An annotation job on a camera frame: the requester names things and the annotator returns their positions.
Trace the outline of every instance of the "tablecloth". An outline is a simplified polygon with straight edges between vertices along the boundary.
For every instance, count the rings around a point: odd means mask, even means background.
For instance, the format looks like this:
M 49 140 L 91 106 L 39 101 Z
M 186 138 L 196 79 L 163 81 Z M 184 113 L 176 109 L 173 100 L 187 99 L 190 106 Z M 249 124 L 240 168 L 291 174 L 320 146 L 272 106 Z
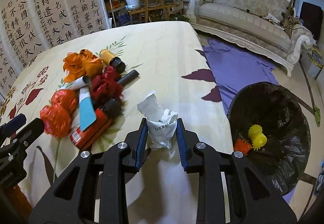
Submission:
M 27 123 L 39 117 L 53 93 L 63 85 L 63 58 L 68 52 L 88 49 L 94 54 L 106 47 L 122 50 L 126 70 L 140 77 L 124 88 L 123 115 L 93 145 L 102 152 L 138 129 L 143 115 L 137 104 L 156 91 L 162 107 L 179 113 L 187 130 L 217 151 L 232 153 L 229 122 L 196 32 L 185 22 L 155 22 L 104 30 L 79 37 L 44 51 L 19 75 L 0 111 L 1 124 L 16 115 Z M 79 124 L 75 111 L 72 128 Z M 152 151 L 142 169 L 126 184 L 130 223 L 195 223 L 198 175 L 181 167 L 175 137 L 172 149 Z M 43 133 L 27 149 L 27 177 L 19 184 L 32 206 L 69 163 L 78 148 L 69 137 L 61 140 Z

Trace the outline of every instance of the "barcode label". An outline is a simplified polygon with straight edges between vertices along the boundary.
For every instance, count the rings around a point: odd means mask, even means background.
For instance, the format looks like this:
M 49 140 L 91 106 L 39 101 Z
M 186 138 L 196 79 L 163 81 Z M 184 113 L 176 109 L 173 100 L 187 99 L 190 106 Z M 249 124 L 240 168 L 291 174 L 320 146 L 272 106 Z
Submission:
M 81 139 L 81 136 L 79 135 L 79 133 L 77 131 L 75 131 L 73 134 L 72 134 L 72 138 L 73 138 L 73 141 L 75 143 L 77 143 L 80 139 Z

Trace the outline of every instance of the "purple cloth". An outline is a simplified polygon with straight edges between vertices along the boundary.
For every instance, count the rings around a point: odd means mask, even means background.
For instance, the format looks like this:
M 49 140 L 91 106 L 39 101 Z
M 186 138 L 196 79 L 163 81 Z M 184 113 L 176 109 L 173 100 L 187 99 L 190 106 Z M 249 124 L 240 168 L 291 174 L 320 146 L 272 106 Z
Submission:
M 208 40 L 208 44 L 202 48 L 218 85 L 226 114 L 233 98 L 247 85 L 262 81 L 279 85 L 272 74 L 274 65 L 257 54 L 214 39 Z M 294 191 L 295 188 L 283 196 L 287 203 Z

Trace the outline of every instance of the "metal bolt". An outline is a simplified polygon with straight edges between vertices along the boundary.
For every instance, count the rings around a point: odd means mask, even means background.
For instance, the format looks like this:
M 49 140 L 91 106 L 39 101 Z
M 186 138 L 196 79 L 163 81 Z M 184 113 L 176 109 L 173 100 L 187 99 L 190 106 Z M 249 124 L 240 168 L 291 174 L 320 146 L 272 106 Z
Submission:
M 240 152 L 240 151 L 235 151 L 234 152 L 234 156 L 237 157 L 237 158 L 242 158 L 243 157 L 243 153 Z
M 121 142 L 117 146 L 118 146 L 119 149 L 125 149 L 127 147 L 127 143 Z
M 204 144 L 204 143 L 196 143 L 196 147 L 198 148 L 198 149 L 205 149 L 206 148 L 206 145 Z
M 83 151 L 83 152 L 80 154 L 80 156 L 81 156 L 82 158 L 87 158 L 89 155 L 90 155 L 90 152 L 89 152 L 89 151 Z

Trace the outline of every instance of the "white carved sofa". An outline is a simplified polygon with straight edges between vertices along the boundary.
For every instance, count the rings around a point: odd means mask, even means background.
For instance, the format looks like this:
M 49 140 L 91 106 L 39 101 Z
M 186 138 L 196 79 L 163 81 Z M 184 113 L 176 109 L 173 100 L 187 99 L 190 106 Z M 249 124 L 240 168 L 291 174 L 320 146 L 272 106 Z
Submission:
M 189 2 L 186 16 L 194 29 L 217 35 L 224 40 L 265 55 L 287 69 L 287 76 L 298 62 L 301 48 L 313 45 L 312 33 L 302 25 L 293 28 L 291 38 L 270 22 L 251 15 L 271 13 L 282 19 L 290 0 L 182 0 Z

